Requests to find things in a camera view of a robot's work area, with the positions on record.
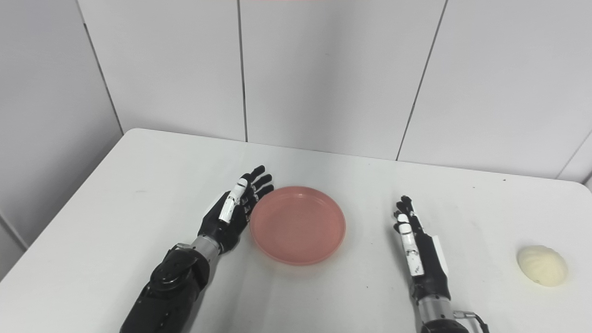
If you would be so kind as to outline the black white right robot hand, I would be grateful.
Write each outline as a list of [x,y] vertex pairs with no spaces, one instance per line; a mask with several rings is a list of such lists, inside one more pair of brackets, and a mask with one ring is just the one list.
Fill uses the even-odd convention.
[[396,203],[394,230],[399,234],[407,268],[412,279],[412,298],[419,302],[426,297],[452,299],[443,260],[438,255],[436,237],[421,225],[412,199],[401,196]]

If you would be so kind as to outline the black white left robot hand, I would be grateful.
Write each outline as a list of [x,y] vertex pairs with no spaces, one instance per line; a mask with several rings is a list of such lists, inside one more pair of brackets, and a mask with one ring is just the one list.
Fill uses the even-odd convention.
[[266,172],[264,165],[244,173],[203,217],[198,239],[213,242],[218,255],[233,250],[255,206],[273,190],[272,175]]

